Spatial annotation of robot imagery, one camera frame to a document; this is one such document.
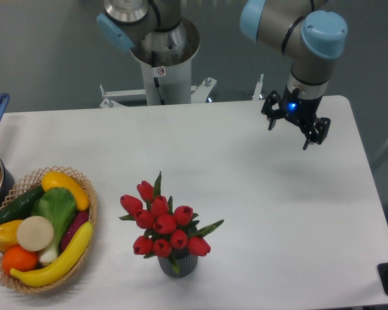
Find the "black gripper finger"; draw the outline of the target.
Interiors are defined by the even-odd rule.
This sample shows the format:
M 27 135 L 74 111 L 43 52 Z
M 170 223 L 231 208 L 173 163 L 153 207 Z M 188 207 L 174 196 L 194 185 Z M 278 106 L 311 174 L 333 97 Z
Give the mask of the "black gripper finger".
M 284 119 L 286 112 L 282 109 L 282 97 L 273 90 L 265 99 L 261 113 L 269 121 L 268 130 L 272 130 L 278 119 Z
M 329 118 L 316 118 L 309 127 L 305 127 L 303 134 L 306 137 L 303 150 L 307 150 L 309 145 L 321 145 L 327 138 L 331 120 Z

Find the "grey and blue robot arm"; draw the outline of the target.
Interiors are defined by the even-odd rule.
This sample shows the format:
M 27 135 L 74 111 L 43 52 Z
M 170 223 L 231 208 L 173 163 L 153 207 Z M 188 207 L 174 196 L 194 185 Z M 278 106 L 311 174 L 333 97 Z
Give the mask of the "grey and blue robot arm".
M 321 144 L 330 120 L 317 115 L 347 38 L 345 20 L 322 10 L 323 1 L 248 1 L 241 32 L 292 60 L 285 91 L 271 92 L 261 112 L 273 127 L 284 119 L 299 127 L 305 145 Z M 200 47 L 197 27 L 180 1 L 105 1 L 96 18 L 104 37 L 139 62 L 149 105 L 204 102 L 210 90 L 191 87 L 191 62 Z

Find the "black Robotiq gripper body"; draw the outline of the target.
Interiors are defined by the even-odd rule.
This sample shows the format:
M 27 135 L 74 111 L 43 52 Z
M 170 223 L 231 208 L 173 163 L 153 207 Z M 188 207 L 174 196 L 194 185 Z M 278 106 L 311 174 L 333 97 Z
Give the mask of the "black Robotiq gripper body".
M 289 90 L 285 87 L 280 103 L 281 118 L 298 126 L 304 131 L 323 129 L 323 120 L 317 117 L 322 96 L 303 99 L 299 88 Z

